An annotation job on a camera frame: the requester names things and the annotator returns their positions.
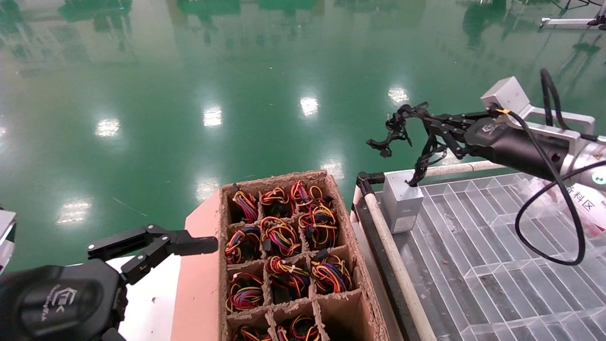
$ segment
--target robotic arm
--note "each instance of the robotic arm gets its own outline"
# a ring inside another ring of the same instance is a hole
[[[544,109],[530,105],[516,78],[509,77],[498,81],[482,96],[484,112],[434,116],[427,111],[427,103],[415,107],[404,104],[385,123],[389,131],[387,139],[368,140],[367,144],[380,150],[383,157],[390,157],[391,142],[406,140],[412,145],[406,131],[406,119],[419,118],[423,122],[428,140],[415,164],[415,174],[408,181],[409,186],[417,186],[425,177],[427,167],[444,158],[448,150],[458,159],[466,155],[481,157],[553,181],[521,207],[516,217],[515,229],[522,242],[543,258],[563,265],[577,265],[584,258],[585,236],[564,180],[570,179],[574,183],[606,191],[606,137],[593,135],[593,117],[561,111],[557,90],[545,69],[541,70],[541,82]],[[553,126],[550,93],[554,99],[560,127]],[[535,115],[543,116],[545,124],[526,122],[526,119]],[[570,129],[564,119],[580,124],[584,131]],[[441,156],[431,159],[435,154]],[[568,204],[579,239],[578,256],[572,261],[544,254],[530,244],[519,227],[526,208],[555,185],[559,186]]]
[[[143,249],[121,268],[105,261]],[[215,237],[147,225],[88,246],[89,261],[41,266],[0,276],[1,341],[124,341],[127,284],[134,285],[170,254],[217,251]]]

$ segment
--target white pipe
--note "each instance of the white pipe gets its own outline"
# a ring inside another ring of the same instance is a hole
[[[356,186],[356,192],[357,191],[360,191],[360,188]],[[368,205],[370,215],[373,217],[377,232],[379,232],[381,242],[385,247],[385,253],[387,253],[387,257],[389,258],[389,262],[393,268],[396,280],[402,289],[404,299],[406,300],[406,304],[410,310],[410,315],[413,318],[421,341],[436,341],[436,335],[433,333],[433,329],[429,324],[429,320],[427,319],[425,310],[421,305],[421,300],[419,300],[419,296],[415,291],[415,286],[408,275],[406,266],[400,258],[400,252],[398,251],[395,241],[393,241],[393,237],[391,236],[387,222],[385,222],[385,218],[383,217],[383,213],[381,212],[381,208],[379,207],[379,203],[377,202],[375,195],[369,193],[364,197],[364,199]]]
[[[425,177],[437,177],[440,175],[448,175],[448,174],[456,174],[456,173],[467,173],[467,172],[477,172],[477,171],[487,171],[489,169],[499,169],[506,168],[501,164],[492,163],[490,161],[476,161],[469,163],[456,163],[456,164],[448,164],[445,166],[436,166],[427,168],[427,173]],[[385,172],[385,174],[391,173],[400,173],[406,172],[407,170],[396,170],[393,172]]]

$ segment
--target metal block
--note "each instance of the metal block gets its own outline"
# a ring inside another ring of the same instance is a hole
[[[16,217],[17,214],[14,212],[0,210],[0,274],[6,268],[15,250],[13,238]]]
[[[381,198],[381,209],[391,233],[413,229],[416,217],[423,204],[423,193],[419,187],[410,187],[413,171],[385,174]]]
[[[485,107],[498,104],[515,113],[522,113],[530,105],[530,100],[515,77],[498,81],[482,96]]]

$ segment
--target cardboard box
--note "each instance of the cardboard box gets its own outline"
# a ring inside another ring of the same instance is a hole
[[[351,291],[340,294],[321,295],[317,293],[315,280],[311,279],[308,297],[295,301],[274,304],[269,285],[269,276],[265,271],[267,253],[263,252],[260,260],[253,260],[243,264],[228,265],[225,260],[225,244],[238,229],[247,224],[240,222],[241,218],[237,212],[238,207],[232,201],[235,190],[231,184],[221,188],[219,199],[219,337],[221,341],[231,341],[232,334],[243,324],[267,330],[273,340],[277,340],[276,326],[283,321],[292,319],[300,314],[313,317],[320,331],[322,341],[383,341],[388,340],[385,321],[373,289],[364,259],[360,252],[358,242],[351,226],[348,210],[341,198],[339,189],[332,176],[325,170],[292,173],[271,177],[261,180],[246,181],[238,183],[240,189],[247,194],[259,197],[261,193],[273,190],[276,186],[286,191],[298,180],[306,182],[308,188],[316,185],[320,187],[324,195],[334,198],[332,203],[339,223],[339,236],[336,247],[329,249],[330,254],[335,254],[344,259],[353,277],[354,288]],[[264,210],[258,204],[258,225],[264,218]],[[298,229],[297,219],[302,213],[296,211],[290,218],[284,220]],[[305,265],[310,269],[311,261],[318,251],[312,251],[305,241],[305,235],[299,231],[302,240],[301,253],[291,258],[289,262]],[[251,272],[263,279],[264,304],[257,308],[228,314],[225,308],[227,300],[228,281],[237,272]]]

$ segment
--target bundled wire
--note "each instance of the bundled wire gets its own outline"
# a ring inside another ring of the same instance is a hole
[[[295,213],[295,202],[290,199],[288,193],[281,187],[276,187],[272,191],[261,195],[259,201],[263,206],[269,208],[266,210],[266,215],[284,218]]]
[[[299,180],[290,188],[290,198],[293,200],[296,206],[307,206],[311,204],[311,196],[307,192],[307,185],[303,180]]]
[[[234,187],[237,191],[232,200],[244,211],[244,221],[249,224],[254,223],[259,217],[256,205],[257,200],[254,196],[240,191],[238,185],[234,184]]]
[[[334,248],[338,235],[337,220],[323,203],[318,203],[311,212],[299,217],[299,228],[312,250]]]
[[[315,321],[307,315],[299,315],[290,322],[290,334],[297,340],[320,340],[320,333]]]
[[[353,289],[351,276],[345,261],[329,255],[320,262],[311,262],[311,275],[316,279],[320,294],[346,292]]]
[[[272,288],[276,287],[277,290],[287,291],[290,300],[307,297],[310,284],[309,272],[307,270],[294,264],[287,265],[286,261],[278,256],[268,259],[265,264],[265,270],[271,277]]]
[[[261,230],[249,226],[231,237],[225,246],[227,264],[240,264],[261,258]]]
[[[256,308],[263,304],[263,282],[259,277],[246,272],[234,274],[230,280],[225,307],[230,314]]]
[[[320,341],[315,321],[307,315],[299,315],[290,323],[286,321],[276,328],[278,341]]]
[[[291,257],[301,251],[299,233],[284,220],[265,217],[261,220],[261,243],[271,255]]]
[[[332,198],[324,196],[322,189],[317,186],[309,188],[308,196],[311,204],[306,206],[308,212],[299,217],[299,228],[312,250],[334,248],[338,235],[337,219],[330,209]]]
[[[271,336],[255,327],[242,325],[234,333],[232,341],[271,341]]]

